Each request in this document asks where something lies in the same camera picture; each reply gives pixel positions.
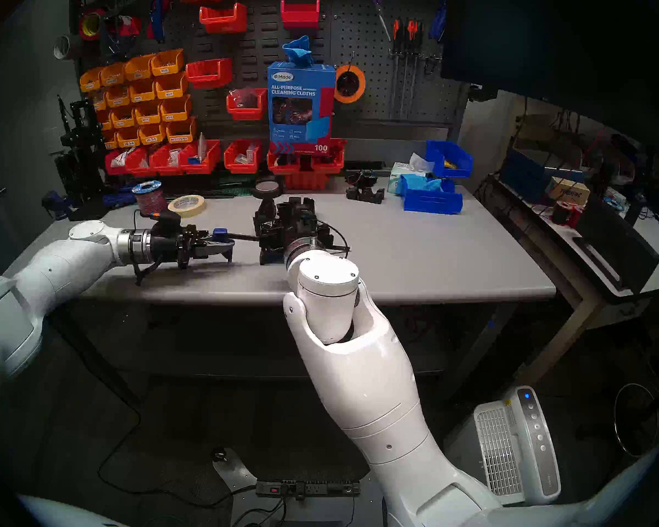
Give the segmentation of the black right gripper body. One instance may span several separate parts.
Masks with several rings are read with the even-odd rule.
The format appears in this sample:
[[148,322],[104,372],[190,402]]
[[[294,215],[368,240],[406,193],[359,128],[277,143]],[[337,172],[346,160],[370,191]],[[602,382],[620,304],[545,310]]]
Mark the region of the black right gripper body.
[[296,240],[314,238],[321,247],[330,247],[330,228],[317,216],[278,216],[278,249],[285,250]]

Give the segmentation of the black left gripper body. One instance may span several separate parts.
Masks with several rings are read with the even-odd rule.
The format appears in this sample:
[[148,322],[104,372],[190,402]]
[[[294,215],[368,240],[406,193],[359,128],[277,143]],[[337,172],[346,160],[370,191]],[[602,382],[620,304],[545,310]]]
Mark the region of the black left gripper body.
[[150,255],[154,264],[176,263],[186,269],[192,258],[194,226],[153,225],[150,230]]

